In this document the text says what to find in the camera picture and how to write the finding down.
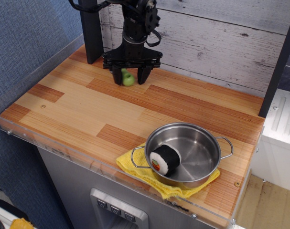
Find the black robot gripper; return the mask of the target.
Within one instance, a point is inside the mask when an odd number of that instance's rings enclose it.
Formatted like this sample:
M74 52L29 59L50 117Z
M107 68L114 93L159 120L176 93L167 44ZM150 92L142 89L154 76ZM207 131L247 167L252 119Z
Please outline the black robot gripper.
M138 68L138 84L144 84L152 68L161 65L162 53L143 44L122 43L118 48L102 54L103 68L112 70L115 84L122 84L121 68Z

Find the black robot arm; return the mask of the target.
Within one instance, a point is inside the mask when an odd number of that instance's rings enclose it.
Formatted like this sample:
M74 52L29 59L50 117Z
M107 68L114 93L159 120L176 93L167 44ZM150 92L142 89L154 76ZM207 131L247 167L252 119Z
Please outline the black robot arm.
M123 84L123 69L137 68L138 83L143 84L151 70L160 67L162 53L144 47L144 44L155 47L161 42L161 36L155 30L161 19L155 0L105 0L90 7L75 4L72 0L69 3L74 9L86 13L97 13L110 4L122 6L122 43L102 54L103 68L111 70L116 84Z

